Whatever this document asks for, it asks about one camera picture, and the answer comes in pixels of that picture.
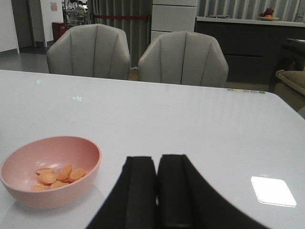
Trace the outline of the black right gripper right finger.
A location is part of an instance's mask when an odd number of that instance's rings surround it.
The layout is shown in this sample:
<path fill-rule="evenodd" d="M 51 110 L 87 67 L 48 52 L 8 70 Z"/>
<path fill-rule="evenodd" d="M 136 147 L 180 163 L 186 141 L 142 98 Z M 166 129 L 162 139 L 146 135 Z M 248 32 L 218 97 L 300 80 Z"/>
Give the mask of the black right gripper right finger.
<path fill-rule="evenodd" d="M 186 155 L 162 155 L 157 173 L 163 229 L 263 229 L 219 194 Z"/>

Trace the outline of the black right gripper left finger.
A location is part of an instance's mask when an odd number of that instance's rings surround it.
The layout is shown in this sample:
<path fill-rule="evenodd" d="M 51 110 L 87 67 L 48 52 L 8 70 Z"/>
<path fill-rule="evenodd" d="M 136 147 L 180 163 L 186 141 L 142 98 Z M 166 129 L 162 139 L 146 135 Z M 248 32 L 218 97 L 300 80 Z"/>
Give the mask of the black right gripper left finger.
<path fill-rule="evenodd" d="M 127 157 L 110 194 L 88 229 L 155 229 L 156 172 L 149 156 Z"/>

